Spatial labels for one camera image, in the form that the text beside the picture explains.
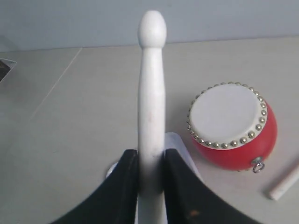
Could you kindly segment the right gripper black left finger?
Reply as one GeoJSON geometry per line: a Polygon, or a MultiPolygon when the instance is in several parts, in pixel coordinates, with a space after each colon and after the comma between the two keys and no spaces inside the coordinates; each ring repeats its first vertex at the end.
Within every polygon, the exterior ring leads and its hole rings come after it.
{"type": "Polygon", "coordinates": [[[124,151],[105,181],[54,224],[133,224],[138,194],[138,154],[124,151]]]}

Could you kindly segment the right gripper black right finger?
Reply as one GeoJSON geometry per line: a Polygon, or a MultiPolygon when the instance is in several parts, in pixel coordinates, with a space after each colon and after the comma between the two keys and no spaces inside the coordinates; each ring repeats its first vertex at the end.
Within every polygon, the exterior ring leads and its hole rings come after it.
{"type": "Polygon", "coordinates": [[[211,191],[176,149],[164,152],[164,197],[169,224],[253,224],[211,191]]]}

